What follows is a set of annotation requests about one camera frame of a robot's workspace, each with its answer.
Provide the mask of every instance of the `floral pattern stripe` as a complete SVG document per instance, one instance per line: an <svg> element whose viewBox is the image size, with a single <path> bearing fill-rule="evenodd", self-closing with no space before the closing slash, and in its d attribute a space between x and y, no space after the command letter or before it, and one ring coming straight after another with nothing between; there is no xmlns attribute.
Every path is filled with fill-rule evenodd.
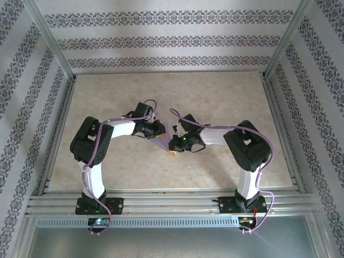
<svg viewBox="0 0 344 258"><path fill-rule="evenodd" d="M8 0L0 10L0 46L24 9L21 0Z"/></svg>
<svg viewBox="0 0 344 258"><path fill-rule="evenodd" d="M338 69L333 64L330 55L325 50L325 46L321 42L319 36L315 32L312 24L307 17L301 22L299 26L299 32L304 39L310 53L313 56L314 61L318 65L318 69L321 72L330 93L333 95L333 99L340 112L344 117L344 80L340 76Z"/></svg>
<svg viewBox="0 0 344 258"><path fill-rule="evenodd" d="M332 131L332 126L329 124L326 113L321 106L321 102L307 75L305 67L295 50L295 46L290 43L286 48L285 53L290 61L302 92L304 93L311 113L313 114L320 136L323 139L326 150L328 151L328 156L331 158L331 163L335 167L334 171L336 172L338 179L342 182L342 187L344 187L344 155L342 153L342 149L339 147L338 140Z"/></svg>
<svg viewBox="0 0 344 258"><path fill-rule="evenodd" d="M162 56L149 58L69 59L72 68L149 66L264 66L269 56Z"/></svg>
<svg viewBox="0 0 344 258"><path fill-rule="evenodd" d="M44 15L50 28L164 24L287 24L291 10L186 10L58 13Z"/></svg>
<svg viewBox="0 0 344 258"><path fill-rule="evenodd" d="M344 44L344 6L339 0L316 0L322 13Z"/></svg>
<svg viewBox="0 0 344 258"><path fill-rule="evenodd" d="M39 154L39 149L43 142L50 117L52 115L55 101L58 97L59 90L61 88L61 83L63 80L64 74L61 68L58 69L58 72L55 75L54 82L50 89L47 101L44 105L43 112L41 114L40 120L35 131L27 158L25 160L25 165L23 166L23 171L20 174L20 179L15 188L16 193L13 196L13 200L10 204L10 209L8 210L8 215L5 218L4 226L1 229L0 235L0 258L5 258L6 250L8 249L9 243L12 239L12 233L15 231L15 225L18 221L18 216L20 210L23 207L23 200L26 196L27 188L35 167L35 163Z"/></svg>
<svg viewBox="0 0 344 258"><path fill-rule="evenodd" d="M300 109L297 106L295 97L290 88L289 81L280 63L277 65L275 73L282 88L282 92L288 105L292 120L294 122L294 126L299 135L300 142L302 143L302 149L309 164L314 184L318 190L321 202L324 206L327 219L330 222L329 225L332 228L333 236L336 238L336 243L339 246L341 255L344 256L343 222L341 221L339 212L336 210L337 207L334 204L333 196L330 194L331 190L329 189L327 181L324 179L323 170L319 164L317 154L315 153L313 144L310 140L309 133L304 124Z"/></svg>
<svg viewBox="0 0 344 258"><path fill-rule="evenodd" d="M62 50L146 47L275 47L279 36L218 35L86 38L58 40Z"/></svg>
<svg viewBox="0 0 344 258"><path fill-rule="evenodd" d="M5 186L6 178L8 177L9 171L11 170L14 162L13 159L17 155L17 150L19 149L19 145L23 139L26 126L53 59L54 55L52 51L47 48L37 69L36 75L31 82L24 102L21 105L18 118L12 128L13 131L10 133L7 140L7 145L5 145L3 153L0 156L0 194L2 193L2 188Z"/></svg>
<svg viewBox="0 0 344 258"><path fill-rule="evenodd" d="M29 58L31 57L32 51L34 50L41 34L33 23L24 37L23 42L20 44L18 52L13 58L13 62L7 69L3 79L0 84L0 120L2 119L2 114L6 110L6 106L10 101L14 89L17 87L19 79L22 76L24 68L27 65Z"/></svg>

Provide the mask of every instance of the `marble surface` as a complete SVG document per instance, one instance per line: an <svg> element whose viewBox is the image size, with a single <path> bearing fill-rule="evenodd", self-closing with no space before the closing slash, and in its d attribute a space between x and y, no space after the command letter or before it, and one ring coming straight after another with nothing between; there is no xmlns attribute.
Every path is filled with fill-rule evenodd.
<svg viewBox="0 0 344 258"><path fill-rule="evenodd" d="M201 124L233 125L250 120L275 147L261 186L290 187L291 179L258 72L79 75L49 185L50 191L82 190L81 170L69 145L85 117L120 117L138 102L157 101L157 117L170 132L190 113ZM149 140L123 136L111 141L102 163L107 189L231 188L240 168L227 146L175 156Z"/></svg>

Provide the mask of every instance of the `perforated metal strip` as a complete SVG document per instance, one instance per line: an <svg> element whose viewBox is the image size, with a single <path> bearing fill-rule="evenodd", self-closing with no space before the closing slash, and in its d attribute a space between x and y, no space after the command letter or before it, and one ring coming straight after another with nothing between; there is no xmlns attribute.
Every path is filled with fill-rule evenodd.
<svg viewBox="0 0 344 258"><path fill-rule="evenodd" d="M85 228L88 218L40 218L38 228ZM237 227L235 216L221 218L116 218L111 228L195 228L195 227Z"/></svg>

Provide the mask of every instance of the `wall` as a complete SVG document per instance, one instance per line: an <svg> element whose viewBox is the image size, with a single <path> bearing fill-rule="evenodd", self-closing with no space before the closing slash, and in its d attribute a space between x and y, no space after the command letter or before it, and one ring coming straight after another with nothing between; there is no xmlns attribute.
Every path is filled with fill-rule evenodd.
<svg viewBox="0 0 344 258"><path fill-rule="evenodd" d="M344 257L344 1L316 0L270 82L303 182Z"/></svg>
<svg viewBox="0 0 344 258"><path fill-rule="evenodd" d="M0 257L10 257L67 79L23 3L1 0L0 9Z"/></svg>
<svg viewBox="0 0 344 258"><path fill-rule="evenodd" d="M299 0L37 1L73 71L264 71Z"/></svg>

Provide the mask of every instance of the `enclosure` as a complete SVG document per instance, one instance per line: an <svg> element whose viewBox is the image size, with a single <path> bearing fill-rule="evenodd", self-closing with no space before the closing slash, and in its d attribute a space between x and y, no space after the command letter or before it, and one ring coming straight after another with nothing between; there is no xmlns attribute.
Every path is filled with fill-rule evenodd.
<svg viewBox="0 0 344 258"><path fill-rule="evenodd" d="M0 257L344 256L343 0L0 5ZM99 216L75 214L84 184L69 145L86 117L146 99L171 135L175 108L268 137L260 188L275 202L257 231L214 202L239 184L227 146L171 154L123 136L102 165L123 208L90 235Z"/></svg>

